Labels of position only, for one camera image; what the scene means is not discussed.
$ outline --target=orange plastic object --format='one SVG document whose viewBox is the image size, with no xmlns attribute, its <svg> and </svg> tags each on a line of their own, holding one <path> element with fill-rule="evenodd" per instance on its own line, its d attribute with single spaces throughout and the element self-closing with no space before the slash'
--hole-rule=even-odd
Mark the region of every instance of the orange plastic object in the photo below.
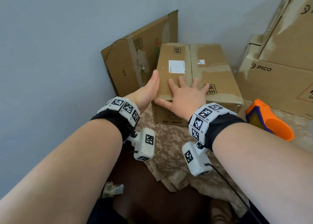
<svg viewBox="0 0 313 224">
<path fill-rule="evenodd" d="M 292 129 L 276 117 L 271 108 L 259 99 L 246 110 L 246 118 L 249 124 L 273 133 L 288 142 L 295 138 Z"/>
</svg>

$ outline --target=hand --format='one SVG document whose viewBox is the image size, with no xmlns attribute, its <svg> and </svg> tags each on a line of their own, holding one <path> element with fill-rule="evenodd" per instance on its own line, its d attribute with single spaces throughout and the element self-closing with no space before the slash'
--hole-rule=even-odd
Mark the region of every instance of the hand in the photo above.
<svg viewBox="0 0 313 224">
<path fill-rule="evenodd" d="M 154 102 L 157 105 L 172 111 L 177 116 L 189 121 L 193 113 L 202 105 L 206 104 L 205 94 L 210 85 L 206 84 L 201 90 L 198 90 L 198 79 L 194 79 L 191 87 L 186 85 L 182 76 L 178 78 L 178 81 L 180 88 L 174 84 L 172 79 L 168 80 L 168 84 L 174 94 L 173 102 L 169 102 L 164 99 L 155 99 Z"/>
<path fill-rule="evenodd" d="M 144 87 L 141 87 L 137 91 L 125 96 L 124 98 L 133 101 L 139 108 L 140 113 L 143 113 L 149 106 L 149 103 L 151 103 L 151 101 L 155 98 L 156 93 L 159 90 L 159 86 L 159 74 L 157 70 L 154 70 L 152 77 Z"/>
</svg>

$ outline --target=red dashed line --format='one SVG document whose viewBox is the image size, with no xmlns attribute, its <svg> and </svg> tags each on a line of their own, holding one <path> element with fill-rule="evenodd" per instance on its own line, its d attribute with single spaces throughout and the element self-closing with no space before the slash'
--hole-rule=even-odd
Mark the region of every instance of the red dashed line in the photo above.
<svg viewBox="0 0 313 224">
<path fill-rule="evenodd" d="M 299 95 L 296 97 L 296 99 L 300 99 L 300 100 L 303 100 L 303 101 L 306 101 L 306 102 L 309 102 L 309 103 L 313 103 L 312 101 L 299 98 L 299 97 L 300 97 L 303 93 L 305 93 L 312 85 L 313 85 L 313 82 L 312 82 L 305 90 L 303 90 L 302 93 L 299 94 Z"/>
</svg>

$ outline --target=person's left arm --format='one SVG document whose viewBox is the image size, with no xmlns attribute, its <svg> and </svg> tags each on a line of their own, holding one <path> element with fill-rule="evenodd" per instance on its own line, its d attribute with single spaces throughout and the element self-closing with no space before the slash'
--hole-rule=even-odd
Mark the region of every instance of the person's left arm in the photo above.
<svg viewBox="0 0 313 224">
<path fill-rule="evenodd" d="M 159 88 L 157 71 L 126 96 L 143 112 Z M 89 121 L 47 155 L 0 200 L 1 223 L 86 223 L 122 148 L 105 119 Z"/>
</svg>

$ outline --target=black wrist strap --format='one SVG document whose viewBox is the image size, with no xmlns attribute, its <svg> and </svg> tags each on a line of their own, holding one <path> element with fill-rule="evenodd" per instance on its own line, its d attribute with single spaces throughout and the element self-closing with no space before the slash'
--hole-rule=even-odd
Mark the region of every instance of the black wrist strap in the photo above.
<svg viewBox="0 0 313 224">
<path fill-rule="evenodd" d="M 239 122 L 244 122 L 241 118 L 237 117 L 236 115 L 233 114 L 224 114 L 218 116 L 213 122 L 210 123 L 208 131 L 205 134 L 205 148 L 212 150 L 213 142 L 217 135 L 224 130 L 226 127 L 234 124 L 234 123 L 239 123 Z"/>
<path fill-rule="evenodd" d="M 131 127 L 128 120 L 120 115 L 118 111 L 107 109 L 96 114 L 94 117 L 92 117 L 91 120 L 99 118 L 106 119 L 113 123 L 120 131 L 123 141 L 125 141 L 129 137 L 129 135 L 135 130 L 135 127 Z"/>
</svg>

